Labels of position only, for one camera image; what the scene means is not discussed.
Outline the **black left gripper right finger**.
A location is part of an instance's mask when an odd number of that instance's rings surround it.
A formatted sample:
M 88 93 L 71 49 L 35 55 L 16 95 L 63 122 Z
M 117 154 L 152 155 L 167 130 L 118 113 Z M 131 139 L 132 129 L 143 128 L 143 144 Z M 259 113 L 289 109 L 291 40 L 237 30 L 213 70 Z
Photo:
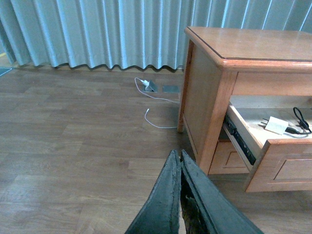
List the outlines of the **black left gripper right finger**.
M 188 234 L 261 234 L 211 182 L 185 150 L 181 151 L 181 206 Z

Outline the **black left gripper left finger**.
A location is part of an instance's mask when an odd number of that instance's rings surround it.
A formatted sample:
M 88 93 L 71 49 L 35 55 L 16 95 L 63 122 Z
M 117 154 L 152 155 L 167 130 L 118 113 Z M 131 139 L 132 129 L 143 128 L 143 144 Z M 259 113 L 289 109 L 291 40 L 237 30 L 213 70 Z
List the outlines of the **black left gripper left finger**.
M 141 210 L 126 230 L 127 234 L 179 233 L 181 163 L 172 150 Z

